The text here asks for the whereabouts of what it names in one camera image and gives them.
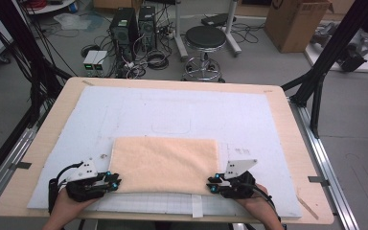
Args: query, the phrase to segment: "human hand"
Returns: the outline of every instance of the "human hand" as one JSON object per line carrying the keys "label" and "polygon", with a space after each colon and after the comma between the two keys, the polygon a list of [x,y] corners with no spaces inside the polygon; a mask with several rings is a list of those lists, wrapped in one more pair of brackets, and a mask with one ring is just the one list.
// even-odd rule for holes
{"label": "human hand", "polygon": [[[263,185],[256,184],[256,186],[265,192],[267,195],[267,188]],[[249,212],[255,219],[260,221],[267,230],[284,230],[281,222],[277,219],[277,214],[268,202],[258,194],[253,194],[247,199],[235,199],[243,208]]]}
{"label": "human hand", "polygon": [[97,200],[98,199],[90,199],[84,202],[77,202],[68,196],[65,189],[61,189],[58,193],[52,214],[43,226],[43,230],[61,229],[65,224],[75,219],[82,210]]}

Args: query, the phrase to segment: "white board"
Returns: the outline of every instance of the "white board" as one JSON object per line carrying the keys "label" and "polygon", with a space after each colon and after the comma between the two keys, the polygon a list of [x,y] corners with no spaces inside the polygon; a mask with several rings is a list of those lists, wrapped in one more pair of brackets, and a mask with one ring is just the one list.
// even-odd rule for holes
{"label": "white board", "polygon": [[[48,181],[65,167],[91,158],[98,171],[106,172],[116,137],[145,135],[217,140],[221,167],[217,173],[224,173],[228,159],[258,159],[250,172],[268,188],[279,215],[301,217],[265,95],[101,86],[82,91],[28,208],[47,208]],[[184,194],[107,194],[90,209],[168,214],[193,211],[192,196]],[[204,215],[247,215],[235,201],[220,195],[204,195],[202,209]]]}
{"label": "white board", "polygon": [[[313,66],[315,62],[318,60],[319,55],[321,55],[322,50],[323,48],[319,44],[309,44],[307,46],[304,54],[306,54],[306,57],[308,61],[310,62],[311,66]],[[354,72],[368,73],[368,55],[365,55],[363,58],[366,59],[367,62],[364,62],[363,64],[361,64]],[[331,70],[343,72],[342,68],[339,66],[338,63],[334,63],[333,67],[331,67]]]}

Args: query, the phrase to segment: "peach towel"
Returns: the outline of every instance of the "peach towel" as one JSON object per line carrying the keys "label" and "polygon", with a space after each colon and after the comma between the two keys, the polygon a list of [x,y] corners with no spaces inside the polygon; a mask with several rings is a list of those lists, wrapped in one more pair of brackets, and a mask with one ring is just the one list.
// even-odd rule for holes
{"label": "peach towel", "polygon": [[207,179],[218,169],[215,140],[166,137],[117,138],[109,165],[122,179],[117,193],[211,195]]}

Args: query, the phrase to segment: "gray floor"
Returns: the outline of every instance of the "gray floor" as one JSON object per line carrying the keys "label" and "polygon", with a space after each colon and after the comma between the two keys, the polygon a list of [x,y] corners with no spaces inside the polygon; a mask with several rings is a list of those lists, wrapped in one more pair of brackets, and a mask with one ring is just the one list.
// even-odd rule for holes
{"label": "gray floor", "polygon": [[[93,20],[93,25],[88,30],[61,31],[59,25],[51,25],[55,22],[53,15],[48,13],[41,18],[43,26],[56,30],[55,34],[48,35],[49,40],[77,75],[85,76],[81,64],[81,48],[92,44],[95,37],[106,35],[109,22],[88,14],[85,17]],[[201,15],[182,19],[181,33],[199,25],[200,18]],[[259,26],[264,21],[239,18],[237,22]],[[263,30],[252,34],[259,42],[240,43],[242,53],[238,57],[234,57],[227,47],[210,55],[219,62],[227,83],[282,85],[300,77],[311,68],[302,53],[280,54]],[[142,79],[180,80],[183,63],[180,62],[173,41],[171,46],[169,67],[160,71],[148,70]],[[188,52],[189,56],[197,55],[190,49]],[[57,55],[55,60],[61,69],[70,72]],[[0,147],[29,107],[29,90],[30,85],[21,75],[16,63],[0,63]],[[286,94],[291,96],[295,90],[291,89]],[[323,89],[319,134],[359,228],[368,229],[368,74],[329,72]],[[44,221],[44,218],[0,218],[0,229],[38,229]],[[86,229],[92,229],[93,226],[94,222],[88,221]],[[288,228],[342,229],[338,218],[330,226],[291,225]]]}

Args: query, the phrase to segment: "cardboard box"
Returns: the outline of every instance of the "cardboard box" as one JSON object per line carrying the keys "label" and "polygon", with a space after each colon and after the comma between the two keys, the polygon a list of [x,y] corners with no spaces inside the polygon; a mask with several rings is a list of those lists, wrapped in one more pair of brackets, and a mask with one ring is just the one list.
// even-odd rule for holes
{"label": "cardboard box", "polygon": [[134,8],[138,12],[141,5],[142,0],[94,0],[96,9]]}
{"label": "cardboard box", "polygon": [[304,52],[330,5],[328,0],[273,0],[264,30],[281,53]]}

